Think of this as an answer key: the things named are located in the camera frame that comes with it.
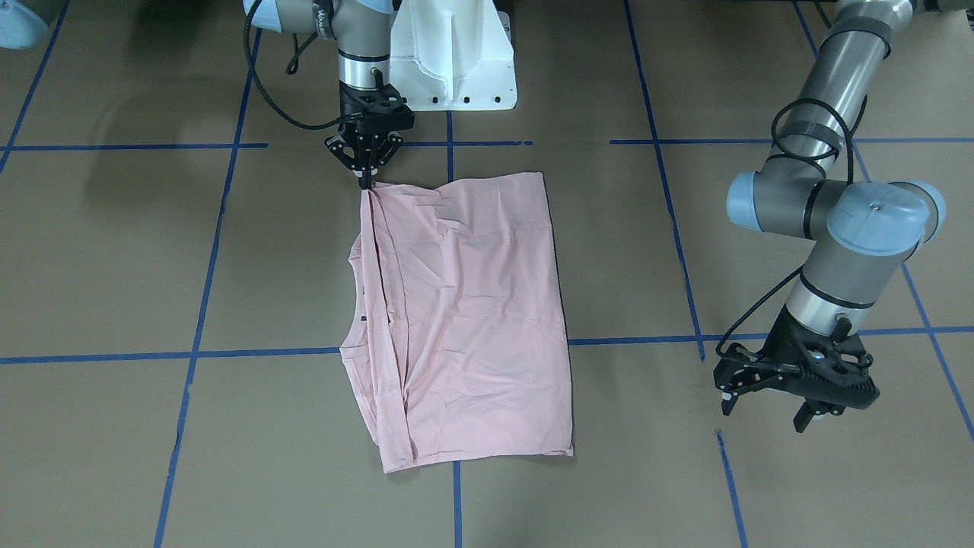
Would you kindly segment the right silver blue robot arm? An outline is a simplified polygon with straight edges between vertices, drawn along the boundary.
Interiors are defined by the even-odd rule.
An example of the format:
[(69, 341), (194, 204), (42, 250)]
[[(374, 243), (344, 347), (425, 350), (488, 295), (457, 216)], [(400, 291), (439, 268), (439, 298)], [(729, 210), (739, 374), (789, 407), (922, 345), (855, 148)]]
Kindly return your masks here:
[[(137, 14), (126, 42), (132, 59), (159, 56), (174, 67), (190, 51), (212, 1), (133, 1)], [(411, 129), (414, 112), (390, 82), (392, 1), (246, 1), (243, 3), (243, 54), (247, 73), (272, 111), (290, 125), (307, 131), (336, 128), (327, 150), (369, 190), (379, 169), (403, 145), (401, 132)], [(338, 53), (339, 115), (327, 123), (303, 123), (275, 103), (257, 77), (253, 29), (292, 35), (288, 74), (296, 72), (303, 53), (317, 41), (332, 41)]]

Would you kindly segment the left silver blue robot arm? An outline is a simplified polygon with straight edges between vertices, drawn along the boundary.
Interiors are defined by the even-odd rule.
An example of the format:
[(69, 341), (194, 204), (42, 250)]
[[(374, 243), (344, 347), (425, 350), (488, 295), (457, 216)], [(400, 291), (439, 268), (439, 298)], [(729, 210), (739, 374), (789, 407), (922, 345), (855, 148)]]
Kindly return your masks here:
[(867, 89), (894, 39), (918, 14), (959, 11), (970, 1), (839, 1), (799, 97), (773, 118), (772, 149), (758, 171), (727, 192), (731, 222), (813, 241), (764, 346), (723, 337), (714, 384), (721, 412), (764, 389), (803, 398), (794, 430), (879, 398), (872, 355), (859, 332), (894, 271), (939, 233), (945, 198), (920, 180), (859, 183), (853, 135)]

